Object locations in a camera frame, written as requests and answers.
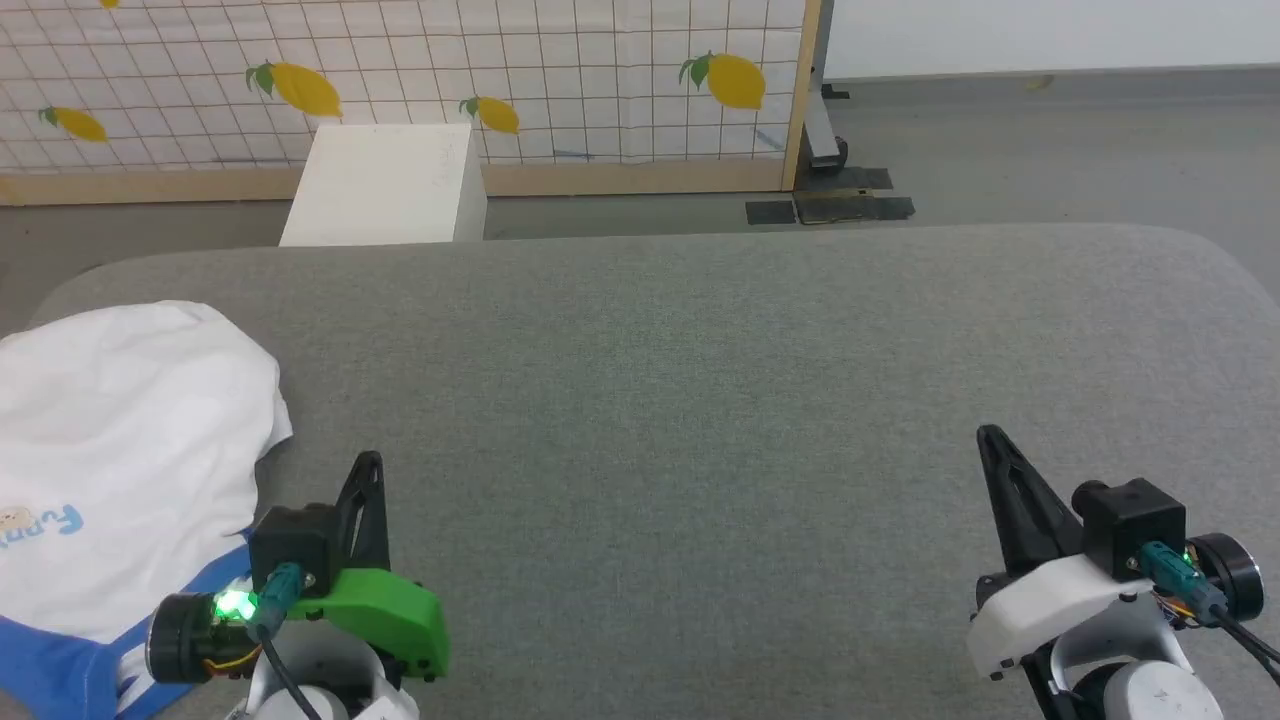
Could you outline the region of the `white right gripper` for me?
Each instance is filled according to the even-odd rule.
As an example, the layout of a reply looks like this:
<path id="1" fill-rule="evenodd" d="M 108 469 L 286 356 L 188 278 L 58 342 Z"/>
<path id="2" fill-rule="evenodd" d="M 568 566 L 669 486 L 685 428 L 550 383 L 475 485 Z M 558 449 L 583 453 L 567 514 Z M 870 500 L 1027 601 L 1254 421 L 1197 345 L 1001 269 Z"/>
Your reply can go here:
<path id="1" fill-rule="evenodd" d="M 1023 577 L 992 594 L 970 623 L 966 651 L 978 675 L 1001 673 L 1043 646 L 1052 683 L 1120 659 L 1169 662 L 1171 628 L 1152 582 L 1116 582 L 1078 555 L 1079 518 L 1002 428 L 979 427 L 975 441 L 1005 573 Z"/>

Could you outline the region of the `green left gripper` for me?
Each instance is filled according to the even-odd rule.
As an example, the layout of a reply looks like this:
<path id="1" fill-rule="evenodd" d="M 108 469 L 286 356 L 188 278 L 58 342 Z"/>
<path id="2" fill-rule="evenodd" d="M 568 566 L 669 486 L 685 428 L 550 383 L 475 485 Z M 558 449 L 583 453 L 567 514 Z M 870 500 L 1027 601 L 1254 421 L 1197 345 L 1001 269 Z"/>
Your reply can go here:
<path id="1" fill-rule="evenodd" d="M 335 509 L 343 569 L 325 596 L 303 597 L 291 621 L 324 620 L 404 666 L 406 676 L 433 682 L 451 669 L 451 637 L 440 600 L 390 570 L 384 464 L 362 451 Z"/>

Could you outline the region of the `white and blue garment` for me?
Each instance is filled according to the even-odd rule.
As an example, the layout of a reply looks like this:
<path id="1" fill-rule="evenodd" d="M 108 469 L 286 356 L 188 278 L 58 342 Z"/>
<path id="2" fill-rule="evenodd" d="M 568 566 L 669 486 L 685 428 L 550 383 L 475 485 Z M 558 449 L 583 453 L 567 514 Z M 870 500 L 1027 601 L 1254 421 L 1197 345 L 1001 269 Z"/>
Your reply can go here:
<path id="1" fill-rule="evenodd" d="M 150 720 L 157 605 L 242 588 L 278 361 L 215 309 L 76 314 L 0 341 L 0 692 L 35 720 Z"/>

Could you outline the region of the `grey fabric sofa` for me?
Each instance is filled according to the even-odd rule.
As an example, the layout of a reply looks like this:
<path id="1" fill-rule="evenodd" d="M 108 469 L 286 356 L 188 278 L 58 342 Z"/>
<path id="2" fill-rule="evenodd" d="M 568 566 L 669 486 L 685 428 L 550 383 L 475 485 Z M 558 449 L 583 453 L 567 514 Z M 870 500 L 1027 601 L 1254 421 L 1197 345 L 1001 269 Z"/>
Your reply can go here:
<path id="1" fill-rule="evenodd" d="M 1224 532 L 1280 644 L 1280 306 L 1181 231 L 855 227 L 132 259 L 42 325 L 215 307 L 282 365 L 265 505 L 384 457 L 436 592 L 428 720 L 1036 720 L 974 674 L 1002 566 L 975 443 L 1062 496 L 1143 477 Z"/>

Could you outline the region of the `white box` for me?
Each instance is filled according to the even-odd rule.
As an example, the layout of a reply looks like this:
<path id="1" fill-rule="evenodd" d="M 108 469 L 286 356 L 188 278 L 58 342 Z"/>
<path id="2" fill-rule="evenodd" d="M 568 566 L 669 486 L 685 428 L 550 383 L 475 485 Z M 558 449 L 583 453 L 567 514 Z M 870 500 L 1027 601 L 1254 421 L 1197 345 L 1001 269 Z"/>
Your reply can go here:
<path id="1" fill-rule="evenodd" d="M 279 245 L 481 241 L 486 205 L 470 126 L 323 126 Z"/>

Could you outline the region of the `brown floor plate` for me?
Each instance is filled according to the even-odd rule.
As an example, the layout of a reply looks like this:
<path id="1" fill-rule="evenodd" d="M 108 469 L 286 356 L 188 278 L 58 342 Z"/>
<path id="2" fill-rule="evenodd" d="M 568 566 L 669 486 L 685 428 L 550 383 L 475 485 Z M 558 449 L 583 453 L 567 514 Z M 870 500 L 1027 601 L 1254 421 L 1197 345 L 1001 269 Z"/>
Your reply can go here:
<path id="1" fill-rule="evenodd" d="M 868 190 L 797 191 L 792 200 L 804 225 L 877 222 L 881 218 L 879 201 Z"/>

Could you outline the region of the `grey metal stand leg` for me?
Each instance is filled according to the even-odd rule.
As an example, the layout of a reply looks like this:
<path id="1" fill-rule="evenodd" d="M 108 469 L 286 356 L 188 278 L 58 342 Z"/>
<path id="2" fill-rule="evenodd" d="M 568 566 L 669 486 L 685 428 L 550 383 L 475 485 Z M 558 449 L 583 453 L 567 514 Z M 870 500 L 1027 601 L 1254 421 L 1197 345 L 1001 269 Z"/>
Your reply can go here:
<path id="1" fill-rule="evenodd" d="M 828 101 L 849 97 L 846 92 L 837 91 L 832 83 L 826 82 L 826 54 L 829 47 L 833 13 L 835 0 L 819 0 L 803 127 L 809 170 L 819 176 L 838 174 L 849 159 L 849 146 L 835 133 L 827 108 Z"/>

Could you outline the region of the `lemon print tile partition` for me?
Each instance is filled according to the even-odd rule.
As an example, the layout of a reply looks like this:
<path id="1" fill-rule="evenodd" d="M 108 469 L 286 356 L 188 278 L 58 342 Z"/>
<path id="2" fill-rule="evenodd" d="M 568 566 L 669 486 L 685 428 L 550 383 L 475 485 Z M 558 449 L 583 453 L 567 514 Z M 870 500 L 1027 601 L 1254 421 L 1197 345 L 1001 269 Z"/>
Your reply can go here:
<path id="1" fill-rule="evenodd" d="M 288 199 L 457 123 L 493 195 L 791 190 L 822 0 L 0 0 L 0 206 Z"/>

